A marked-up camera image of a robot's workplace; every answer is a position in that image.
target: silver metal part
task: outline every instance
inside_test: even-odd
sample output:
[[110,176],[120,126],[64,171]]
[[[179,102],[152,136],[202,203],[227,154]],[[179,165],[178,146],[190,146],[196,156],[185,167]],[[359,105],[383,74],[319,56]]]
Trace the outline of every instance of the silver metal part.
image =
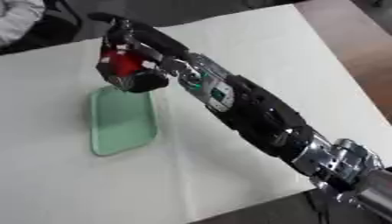
[[366,209],[392,221],[392,173],[371,171],[360,183],[355,198]]
[[166,58],[160,68],[178,77],[179,84],[210,109],[228,111],[235,100],[234,90],[226,83],[232,74],[204,55],[188,57],[188,61]]
[[330,144],[319,133],[314,133],[313,141],[292,163],[318,189],[338,201],[351,203],[359,182],[383,168],[377,155],[354,141],[340,139]]

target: robotic hand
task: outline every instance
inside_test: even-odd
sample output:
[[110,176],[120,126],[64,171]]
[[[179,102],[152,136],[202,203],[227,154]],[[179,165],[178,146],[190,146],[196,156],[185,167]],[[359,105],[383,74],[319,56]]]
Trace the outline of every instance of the robotic hand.
[[392,221],[392,176],[372,151],[348,139],[329,143],[272,93],[147,24],[104,13],[90,17],[111,23],[97,66],[105,81],[140,93],[167,87],[169,77],[176,77],[257,149],[282,159],[336,200]]

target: table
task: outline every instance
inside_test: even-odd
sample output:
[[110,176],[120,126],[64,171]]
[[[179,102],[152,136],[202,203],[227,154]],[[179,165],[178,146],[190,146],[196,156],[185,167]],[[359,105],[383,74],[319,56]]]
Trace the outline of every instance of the table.
[[[163,30],[273,91],[327,137],[360,139],[392,164],[389,124],[293,6]],[[96,39],[0,59],[0,221],[185,223],[312,187],[175,82],[153,95],[153,144],[93,156],[86,114],[88,94],[104,85],[94,69],[99,45]]]
[[391,36],[350,0],[311,0],[295,5],[392,122]]

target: red component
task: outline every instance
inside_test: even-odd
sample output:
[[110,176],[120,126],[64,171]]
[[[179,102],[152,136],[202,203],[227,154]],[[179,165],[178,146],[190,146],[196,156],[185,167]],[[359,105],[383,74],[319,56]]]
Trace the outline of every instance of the red component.
[[103,58],[109,57],[110,64],[115,69],[115,75],[125,77],[132,75],[135,71],[143,68],[144,58],[132,52],[120,54],[116,50],[110,50],[102,55]]

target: person's sleeve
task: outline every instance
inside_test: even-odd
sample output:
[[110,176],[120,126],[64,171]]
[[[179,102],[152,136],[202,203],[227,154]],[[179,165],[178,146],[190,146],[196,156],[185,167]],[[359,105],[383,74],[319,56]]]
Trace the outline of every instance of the person's sleeve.
[[21,39],[42,18],[42,0],[3,0],[6,12],[0,17],[0,46]]

